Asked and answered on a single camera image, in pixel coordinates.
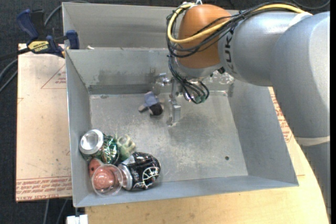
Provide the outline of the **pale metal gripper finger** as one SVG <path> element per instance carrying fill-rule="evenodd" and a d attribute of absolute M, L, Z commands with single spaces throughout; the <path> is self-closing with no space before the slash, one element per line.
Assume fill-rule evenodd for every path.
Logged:
<path fill-rule="evenodd" d="M 160 73 L 155 78 L 153 93 L 155 95 L 159 95 L 161 93 L 161 89 L 169 84 L 171 84 L 171 79 L 168 77 L 167 73 Z"/>
<path fill-rule="evenodd" d="M 176 101 L 170 102 L 170 116 L 167 120 L 168 126 L 174 126 L 181 119 L 181 105 Z"/>

